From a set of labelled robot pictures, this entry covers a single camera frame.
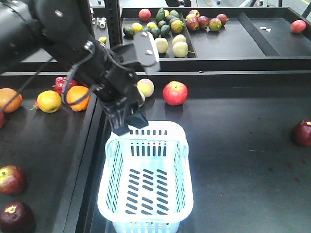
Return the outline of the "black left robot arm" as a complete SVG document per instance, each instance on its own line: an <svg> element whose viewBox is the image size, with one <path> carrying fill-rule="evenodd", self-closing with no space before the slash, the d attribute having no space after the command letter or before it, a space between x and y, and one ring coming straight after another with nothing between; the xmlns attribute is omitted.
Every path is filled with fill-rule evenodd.
<svg viewBox="0 0 311 233"><path fill-rule="evenodd" d="M96 40L75 0L3 0L0 3L0 70L44 49L102 102L111 130L123 135L146 127L135 71Z"/></svg>

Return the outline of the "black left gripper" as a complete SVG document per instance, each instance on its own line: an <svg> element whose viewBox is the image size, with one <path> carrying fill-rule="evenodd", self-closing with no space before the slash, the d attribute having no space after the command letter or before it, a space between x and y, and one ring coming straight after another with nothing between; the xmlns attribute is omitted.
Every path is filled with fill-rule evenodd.
<svg viewBox="0 0 311 233"><path fill-rule="evenodd" d="M135 71L127 67L114 52L105 53L104 67L101 84L95 94L102 101L101 106L111 131L121 136L129 132L128 125L135 128L148 126L148 120L139 107L141 96Z"/></svg>

